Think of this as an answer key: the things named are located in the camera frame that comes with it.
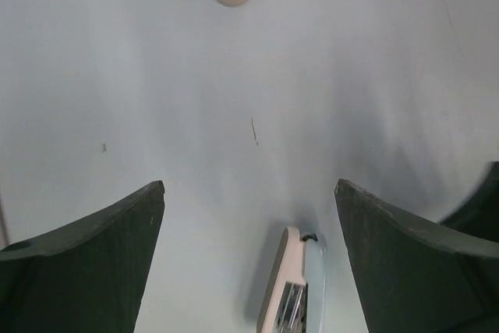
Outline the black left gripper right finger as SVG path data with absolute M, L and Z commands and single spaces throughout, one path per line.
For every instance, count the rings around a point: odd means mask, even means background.
M 496 332 L 498 244 L 339 179 L 335 200 L 370 332 Z

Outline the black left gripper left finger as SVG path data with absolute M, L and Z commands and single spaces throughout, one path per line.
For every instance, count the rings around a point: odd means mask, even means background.
M 165 212 L 153 181 L 1 251 L 3 332 L 132 332 Z

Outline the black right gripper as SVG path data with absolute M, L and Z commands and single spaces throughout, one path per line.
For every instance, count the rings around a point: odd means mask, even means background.
M 498 239 L 498 161 L 492 161 L 475 191 L 440 224 L 481 239 Z

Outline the light blue white stapler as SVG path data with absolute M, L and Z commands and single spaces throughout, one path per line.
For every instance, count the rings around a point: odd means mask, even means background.
M 286 227 L 267 283 L 257 331 L 324 331 L 326 243 L 316 233 Z

